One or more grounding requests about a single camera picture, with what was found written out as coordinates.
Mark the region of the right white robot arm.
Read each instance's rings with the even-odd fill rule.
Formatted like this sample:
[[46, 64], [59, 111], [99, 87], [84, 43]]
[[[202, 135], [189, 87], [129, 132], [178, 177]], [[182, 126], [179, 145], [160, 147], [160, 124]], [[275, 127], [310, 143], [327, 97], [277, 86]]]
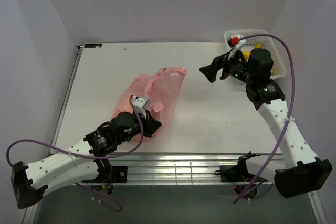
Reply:
[[271, 79], [273, 64], [271, 53], [259, 48], [251, 51], [248, 60], [240, 50], [230, 51], [199, 69], [211, 83], [218, 71], [222, 71], [222, 80], [232, 76], [245, 83], [247, 97], [277, 141], [275, 150], [282, 153], [283, 163], [277, 163], [271, 155], [263, 159], [249, 152], [224, 172], [228, 180], [249, 182], [239, 198], [245, 197], [257, 180], [271, 182], [285, 198], [309, 193], [321, 189], [332, 172], [330, 161], [318, 157], [296, 126], [281, 88]]

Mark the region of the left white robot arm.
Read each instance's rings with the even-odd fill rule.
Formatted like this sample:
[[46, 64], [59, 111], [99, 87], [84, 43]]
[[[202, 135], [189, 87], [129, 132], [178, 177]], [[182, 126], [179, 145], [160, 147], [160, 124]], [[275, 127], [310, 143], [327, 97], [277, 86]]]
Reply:
[[50, 192], [74, 183], [115, 179], [116, 172], [107, 156], [136, 136], [152, 137], [162, 126], [149, 111], [145, 113], [121, 112], [65, 152], [58, 151], [34, 163], [13, 164], [11, 182], [17, 207], [33, 206]]

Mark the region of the pink plastic bag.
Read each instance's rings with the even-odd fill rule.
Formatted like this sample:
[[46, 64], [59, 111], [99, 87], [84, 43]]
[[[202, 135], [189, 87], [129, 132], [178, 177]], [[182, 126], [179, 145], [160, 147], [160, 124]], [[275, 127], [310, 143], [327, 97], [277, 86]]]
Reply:
[[145, 96], [151, 100], [149, 111], [152, 116], [162, 123], [162, 127], [165, 127], [173, 116], [186, 73], [187, 70], [184, 67], [167, 67], [160, 69], [154, 75], [139, 75], [124, 91], [112, 116], [115, 117], [123, 112], [123, 106], [129, 103], [131, 95]]

